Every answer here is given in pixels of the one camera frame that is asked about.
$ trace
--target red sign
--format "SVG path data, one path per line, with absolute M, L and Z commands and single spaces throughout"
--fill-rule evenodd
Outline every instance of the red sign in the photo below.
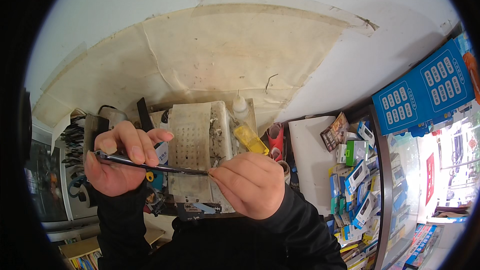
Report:
M 434 182 L 435 182 L 435 166 L 434 166 L 434 154 L 432 153 L 427 159 L 427 201 L 428 204 L 432 196 L 434 195 Z

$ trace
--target blue sign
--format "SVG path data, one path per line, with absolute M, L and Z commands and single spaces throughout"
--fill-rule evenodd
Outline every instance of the blue sign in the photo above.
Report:
M 452 39 L 372 96 L 382 135 L 439 117 L 474 98 L 467 67 Z

